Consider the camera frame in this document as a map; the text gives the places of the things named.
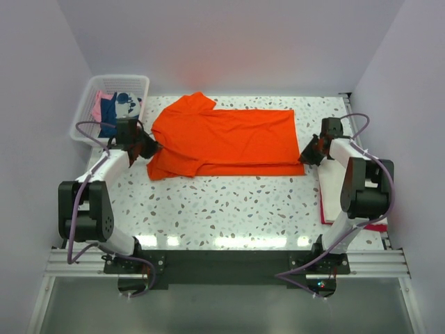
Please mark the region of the orange t shirt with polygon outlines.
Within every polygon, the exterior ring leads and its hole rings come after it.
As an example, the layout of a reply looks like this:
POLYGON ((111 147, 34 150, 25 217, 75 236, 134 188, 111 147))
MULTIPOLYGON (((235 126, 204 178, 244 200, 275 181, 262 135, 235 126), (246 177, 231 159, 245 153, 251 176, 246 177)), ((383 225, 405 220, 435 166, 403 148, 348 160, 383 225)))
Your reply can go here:
POLYGON ((197 176, 303 176, 292 109, 217 109, 201 92, 180 97, 152 125, 161 145, 152 181, 197 176))

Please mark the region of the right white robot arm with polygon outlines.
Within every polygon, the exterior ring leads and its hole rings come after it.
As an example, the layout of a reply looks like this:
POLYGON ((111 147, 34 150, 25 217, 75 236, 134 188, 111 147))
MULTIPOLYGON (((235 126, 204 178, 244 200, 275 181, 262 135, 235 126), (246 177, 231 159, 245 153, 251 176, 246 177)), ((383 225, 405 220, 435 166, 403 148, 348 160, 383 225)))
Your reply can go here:
POLYGON ((334 266, 334 256, 342 255, 366 226, 387 218, 394 204, 394 163, 379 159, 343 133, 341 118, 324 118, 320 134, 314 134, 302 151, 299 162, 321 167, 332 160, 345 170, 339 204, 341 211, 329 231, 322 234, 310 255, 310 266, 326 273, 334 266))

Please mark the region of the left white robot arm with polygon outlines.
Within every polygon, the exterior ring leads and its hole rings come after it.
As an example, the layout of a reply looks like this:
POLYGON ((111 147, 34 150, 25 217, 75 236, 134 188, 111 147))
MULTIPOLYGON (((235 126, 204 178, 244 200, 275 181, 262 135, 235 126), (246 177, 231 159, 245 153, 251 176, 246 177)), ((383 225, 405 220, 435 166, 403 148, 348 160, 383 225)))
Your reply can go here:
POLYGON ((115 227, 108 191, 139 157, 152 158, 161 150, 161 144, 136 118, 100 125, 114 128, 116 134, 107 143, 91 138, 103 149, 99 160, 74 181, 58 186, 58 232, 67 240, 68 264, 75 263, 88 249, 98 247, 120 256, 120 266, 136 273, 144 265, 144 256, 138 252, 139 241, 115 227))

